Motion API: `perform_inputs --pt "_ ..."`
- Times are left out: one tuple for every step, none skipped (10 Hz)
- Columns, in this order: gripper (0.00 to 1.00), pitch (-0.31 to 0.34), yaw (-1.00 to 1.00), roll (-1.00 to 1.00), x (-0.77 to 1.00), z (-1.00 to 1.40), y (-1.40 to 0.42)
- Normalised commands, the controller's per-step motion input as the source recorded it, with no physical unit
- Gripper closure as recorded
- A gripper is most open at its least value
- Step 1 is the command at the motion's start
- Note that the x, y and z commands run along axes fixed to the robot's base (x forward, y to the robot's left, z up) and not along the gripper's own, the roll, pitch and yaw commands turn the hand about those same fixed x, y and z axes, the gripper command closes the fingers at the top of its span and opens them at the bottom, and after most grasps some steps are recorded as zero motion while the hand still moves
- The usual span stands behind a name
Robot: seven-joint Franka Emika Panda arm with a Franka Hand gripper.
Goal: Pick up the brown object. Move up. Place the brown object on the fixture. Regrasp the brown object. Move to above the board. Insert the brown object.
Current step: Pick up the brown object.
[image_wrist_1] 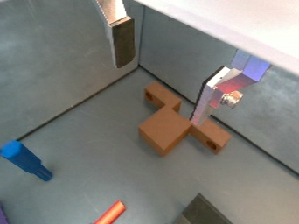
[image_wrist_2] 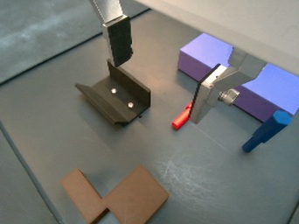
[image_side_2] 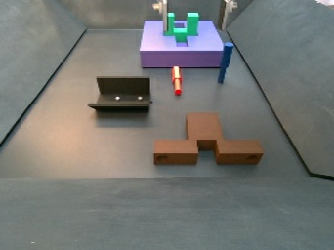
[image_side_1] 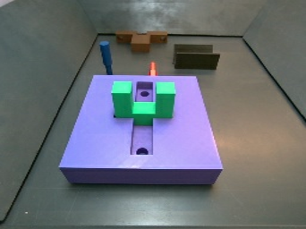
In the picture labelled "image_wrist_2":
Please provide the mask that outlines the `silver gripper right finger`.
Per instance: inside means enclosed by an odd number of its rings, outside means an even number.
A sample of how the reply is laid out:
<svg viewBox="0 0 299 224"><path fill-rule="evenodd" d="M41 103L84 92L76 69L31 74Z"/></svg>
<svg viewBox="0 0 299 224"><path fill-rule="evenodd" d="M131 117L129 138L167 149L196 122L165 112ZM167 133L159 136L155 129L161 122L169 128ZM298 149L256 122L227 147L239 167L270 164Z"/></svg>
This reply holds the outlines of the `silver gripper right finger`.
<svg viewBox="0 0 299 224"><path fill-rule="evenodd" d="M190 119L199 123L218 101L231 105L239 97L235 87L252 81L262 72L266 62L236 47L228 58L228 67L218 64L198 84Z"/></svg>

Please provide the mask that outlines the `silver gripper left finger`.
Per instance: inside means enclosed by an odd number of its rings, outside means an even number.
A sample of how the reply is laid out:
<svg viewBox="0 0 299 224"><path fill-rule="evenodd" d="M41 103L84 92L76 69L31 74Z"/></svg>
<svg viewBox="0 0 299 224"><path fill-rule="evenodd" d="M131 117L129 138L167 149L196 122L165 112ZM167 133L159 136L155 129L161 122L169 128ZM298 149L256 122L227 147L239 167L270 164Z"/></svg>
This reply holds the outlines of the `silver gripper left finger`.
<svg viewBox="0 0 299 224"><path fill-rule="evenodd" d="M111 63L121 66L132 57L129 16L123 12L119 0L88 0L101 22Z"/></svg>

